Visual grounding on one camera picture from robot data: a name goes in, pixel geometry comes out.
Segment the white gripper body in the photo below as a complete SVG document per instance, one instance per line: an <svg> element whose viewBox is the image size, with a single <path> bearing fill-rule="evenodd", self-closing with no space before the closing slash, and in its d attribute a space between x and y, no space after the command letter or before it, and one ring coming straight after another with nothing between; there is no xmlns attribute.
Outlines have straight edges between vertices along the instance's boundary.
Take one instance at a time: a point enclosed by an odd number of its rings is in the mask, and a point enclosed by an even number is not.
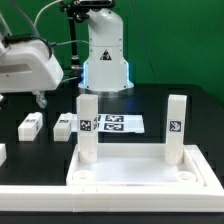
<svg viewBox="0 0 224 224"><path fill-rule="evenodd" d="M32 36L0 36L0 93L55 90L63 70L49 45Z"/></svg>

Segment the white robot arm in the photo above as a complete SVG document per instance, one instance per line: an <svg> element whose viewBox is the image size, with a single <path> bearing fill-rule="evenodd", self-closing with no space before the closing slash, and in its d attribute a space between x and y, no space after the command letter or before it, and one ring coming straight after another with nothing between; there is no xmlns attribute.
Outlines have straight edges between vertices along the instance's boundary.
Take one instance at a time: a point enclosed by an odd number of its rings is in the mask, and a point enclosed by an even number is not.
<svg viewBox="0 0 224 224"><path fill-rule="evenodd" d="M129 90L129 63L123 56L123 21L111 9L115 0L56 0L69 22L88 23L88 59L79 63L75 28L70 28L73 70L79 70L82 91L113 96ZM30 92L39 107L47 105L45 93L64 81L63 70L53 54L54 44L41 38L37 20L29 22L31 34L13 35L0 13L0 105L5 93Z"/></svg>

